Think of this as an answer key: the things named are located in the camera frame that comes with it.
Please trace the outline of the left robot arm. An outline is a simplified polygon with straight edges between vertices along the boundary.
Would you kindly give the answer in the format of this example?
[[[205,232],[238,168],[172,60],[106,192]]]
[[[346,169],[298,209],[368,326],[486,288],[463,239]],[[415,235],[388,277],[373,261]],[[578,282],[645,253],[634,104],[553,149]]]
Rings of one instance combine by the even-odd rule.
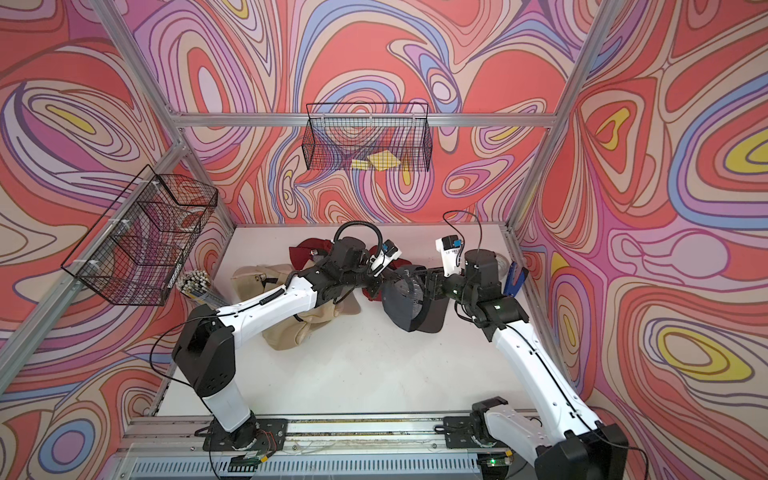
[[[247,406],[235,381],[236,350],[252,337],[289,317],[334,301],[356,288],[372,290],[401,255],[387,240],[372,255],[353,237],[333,242],[329,255],[288,275],[285,283],[249,300],[213,310],[202,305],[190,314],[172,350],[172,359],[213,416],[211,433],[231,450],[252,450],[259,440],[278,449]]]

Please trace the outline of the grey Colorado cap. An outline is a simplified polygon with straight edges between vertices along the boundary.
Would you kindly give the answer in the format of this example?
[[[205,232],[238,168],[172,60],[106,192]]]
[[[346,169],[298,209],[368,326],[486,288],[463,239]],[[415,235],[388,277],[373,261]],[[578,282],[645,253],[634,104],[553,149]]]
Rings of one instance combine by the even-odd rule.
[[[406,332],[439,333],[444,325],[449,299],[424,301],[419,274],[421,265],[397,268],[396,278],[384,285],[382,304],[390,320]]]

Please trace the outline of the cup of pencils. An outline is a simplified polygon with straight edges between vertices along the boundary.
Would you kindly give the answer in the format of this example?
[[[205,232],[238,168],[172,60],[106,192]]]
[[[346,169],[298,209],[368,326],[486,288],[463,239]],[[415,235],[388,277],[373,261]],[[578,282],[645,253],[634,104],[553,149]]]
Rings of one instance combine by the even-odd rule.
[[[228,301],[218,292],[204,270],[182,272],[176,280],[176,287],[198,305],[207,305],[212,309],[228,305]]]

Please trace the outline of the red Colorado cap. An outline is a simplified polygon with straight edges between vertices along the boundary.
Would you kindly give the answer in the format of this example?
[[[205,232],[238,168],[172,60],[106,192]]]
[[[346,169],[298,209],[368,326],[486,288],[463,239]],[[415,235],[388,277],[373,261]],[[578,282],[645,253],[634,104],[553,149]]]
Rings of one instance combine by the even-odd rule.
[[[402,265],[411,264],[410,261],[401,258],[402,251],[389,241],[381,247],[371,247],[369,256],[369,273],[374,277],[380,276],[386,268],[397,269]]]

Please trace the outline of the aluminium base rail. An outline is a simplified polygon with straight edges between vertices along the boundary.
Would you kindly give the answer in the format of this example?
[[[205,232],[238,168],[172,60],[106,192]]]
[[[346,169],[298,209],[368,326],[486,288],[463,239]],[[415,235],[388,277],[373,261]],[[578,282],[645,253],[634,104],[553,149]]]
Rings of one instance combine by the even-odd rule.
[[[449,448],[443,412],[269,415],[278,451],[209,451],[207,415],[135,420],[107,479],[533,479],[506,447]]]

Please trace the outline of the dark red cap front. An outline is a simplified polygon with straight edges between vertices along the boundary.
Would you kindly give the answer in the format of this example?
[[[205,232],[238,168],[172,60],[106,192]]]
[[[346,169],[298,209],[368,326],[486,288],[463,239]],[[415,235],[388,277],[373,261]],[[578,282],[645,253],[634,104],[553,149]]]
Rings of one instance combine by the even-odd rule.
[[[289,248],[290,263],[294,270],[303,270],[310,262],[317,263],[327,257],[333,242],[327,239],[308,238]]]

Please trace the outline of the beige cap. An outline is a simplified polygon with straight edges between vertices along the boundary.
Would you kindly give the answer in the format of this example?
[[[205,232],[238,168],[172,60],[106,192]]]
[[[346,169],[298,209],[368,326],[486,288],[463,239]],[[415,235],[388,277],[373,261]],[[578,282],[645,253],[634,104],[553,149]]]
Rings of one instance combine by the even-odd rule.
[[[361,312],[361,307],[356,297],[350,294],[337,304],[328,302],[307,313],[304,319],[311,325],[323,325],[339,316],[354,316]]]
[[[284,285],[292,271],[290,264],[244,266],[233,273],[231,286],[246,301]]]
[[[285,351],[300,346],[314,331],[325,325],[326,322],[307,323],[291,318],[264,330],[262,337],[273,350]]]

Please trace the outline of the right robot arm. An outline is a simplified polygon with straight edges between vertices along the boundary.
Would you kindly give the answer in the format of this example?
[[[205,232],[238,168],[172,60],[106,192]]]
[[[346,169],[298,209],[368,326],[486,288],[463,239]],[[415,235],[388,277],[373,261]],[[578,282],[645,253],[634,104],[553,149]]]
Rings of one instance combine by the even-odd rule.
[[[520,302],[504,294],[496,254],[438,251],[442,265],[429,270],[428,292],[454,301],[461,318],[483,332],[511,365],[539,417],[532,422],[501,398],[478,402],[478,441],[509,447],[540,479],[622,478],[629,450],[625,433],[604,423],[564,378]]]

